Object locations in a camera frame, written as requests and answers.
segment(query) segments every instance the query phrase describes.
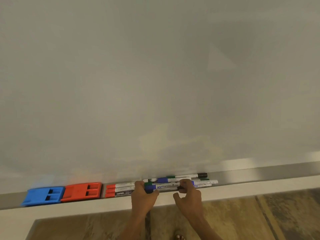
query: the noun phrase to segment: right hand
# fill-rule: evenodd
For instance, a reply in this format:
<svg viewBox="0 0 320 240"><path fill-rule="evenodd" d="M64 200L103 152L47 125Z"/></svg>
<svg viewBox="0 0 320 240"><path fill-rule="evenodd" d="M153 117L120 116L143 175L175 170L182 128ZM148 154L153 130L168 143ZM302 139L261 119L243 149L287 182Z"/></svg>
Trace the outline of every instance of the right hand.
<svg viewBox="0 0 320 240"><path fill-rule="evenodd" d="M204 214L201 192L195 189L191 180L189 179L180 180L180 186L182 186L184 189L180 189L179 193L186 194L186 197L180 198L178 193L174 193L173 198L181 213L188 220L203 218Z"/></svg>

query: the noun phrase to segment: floor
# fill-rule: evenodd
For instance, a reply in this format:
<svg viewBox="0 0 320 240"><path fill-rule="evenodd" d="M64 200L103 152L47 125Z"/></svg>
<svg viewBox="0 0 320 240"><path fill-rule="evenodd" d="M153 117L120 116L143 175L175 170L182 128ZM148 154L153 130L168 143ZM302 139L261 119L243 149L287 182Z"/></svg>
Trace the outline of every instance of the floor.
<svg viewBox="0 0 320 240"><path fill-rule="evenodd" d="M205 217L224 239L320 240L320 189L203 203ZM42 219L28 240L116 239L129 211ZM199 239L176 206L154 208L139 239L171 239L175 229Z"/></svg>

